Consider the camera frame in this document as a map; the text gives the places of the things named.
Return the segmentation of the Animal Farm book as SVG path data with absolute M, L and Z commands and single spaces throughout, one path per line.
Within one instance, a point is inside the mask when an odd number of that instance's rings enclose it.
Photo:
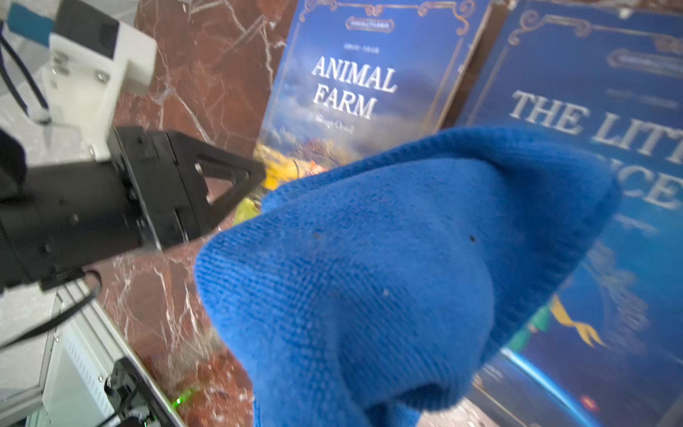
M 487 1 L 298 3 L 254 155 L 278 187 L 439 131 L 487 25 Z

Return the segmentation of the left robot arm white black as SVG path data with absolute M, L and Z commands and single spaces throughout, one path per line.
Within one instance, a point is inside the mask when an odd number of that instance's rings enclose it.
M 49 289 L 129 252 L 163 252 L 216 229 L 264 166 L 184 133 L 114 129 L 111 157 L 29 167 L 1 137 L 1 286 Z

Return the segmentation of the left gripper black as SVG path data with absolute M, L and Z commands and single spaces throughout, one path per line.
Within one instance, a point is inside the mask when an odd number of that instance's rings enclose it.
M 266 177 L 262 163 L 178 132 L 119 127 L 104 161 L 28 167 L 1 134 L 1 288 L 77 278 L 87 266 L 165 251 L 216 229 Z

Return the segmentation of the blue cloth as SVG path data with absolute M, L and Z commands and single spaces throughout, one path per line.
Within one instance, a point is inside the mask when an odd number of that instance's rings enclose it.
M 608 163 L 451 128 L 292 181 L 213 237 L 195 281 L 257 426 L 414 426 L 572 274 L 619 207 Z

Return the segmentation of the Little Prince blue book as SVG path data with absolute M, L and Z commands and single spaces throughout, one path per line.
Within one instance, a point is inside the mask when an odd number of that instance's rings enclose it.
M 506 426 L 679 426 L 682 4 L 509 7 L 459 124 L 531 128 L 590 151 L 624 195 L 472 399 Z

